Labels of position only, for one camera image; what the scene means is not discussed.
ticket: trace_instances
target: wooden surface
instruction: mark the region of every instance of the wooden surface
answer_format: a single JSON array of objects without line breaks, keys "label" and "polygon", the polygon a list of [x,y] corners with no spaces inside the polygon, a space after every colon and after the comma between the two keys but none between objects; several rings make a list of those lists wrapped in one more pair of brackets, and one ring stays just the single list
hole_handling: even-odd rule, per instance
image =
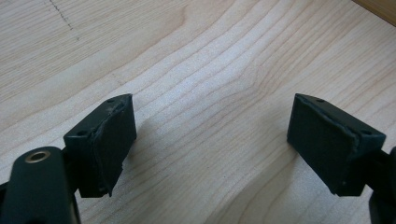
[{"label": "wooden surface", "polygon": [[354,0],[362,7],[367,8],[377,16],[396,26],[395,0]]},{"label": "wooden surface", "polygon": [[349,0],[0,2],[0,181],[106,98],[138,138],[83,223],[370,223],[286,143],[293,95],[396,145],[396,28]]}]

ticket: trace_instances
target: scratch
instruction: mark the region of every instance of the scratch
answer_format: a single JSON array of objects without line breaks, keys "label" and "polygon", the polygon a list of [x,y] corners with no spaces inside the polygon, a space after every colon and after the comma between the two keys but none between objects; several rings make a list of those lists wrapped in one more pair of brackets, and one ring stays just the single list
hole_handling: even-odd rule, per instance
[{"label": "scratch", "polygon": [[49,1],[52,3],[53,7],[55,7],[55,9],[59,12],[59,14],[60,14],[61,17],[62,17],[62,20],[64,20],[64,22],[66,22],[66,24],[67,24],[67,26],[70,28],[70,30],[73,30],[72,25],[70,24],[70,22],[67,21],[66,17],[65,17],[64,14],[62,13],[62,11],[55,5],[55,3],[53,3],[52,0],[49,0]]}]

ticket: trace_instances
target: light wooden table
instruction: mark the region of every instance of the light wooden table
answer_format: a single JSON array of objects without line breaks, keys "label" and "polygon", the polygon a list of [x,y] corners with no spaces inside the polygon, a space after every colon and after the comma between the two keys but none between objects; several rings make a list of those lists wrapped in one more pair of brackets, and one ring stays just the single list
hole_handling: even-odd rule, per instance
[{"label": "light wooden table", "polygon": [[138,137],[83,223],[370,223],[286,142],[293,95],[396,145],[396,28],[349,0],[0,2],[0,182],[106,98]]}]

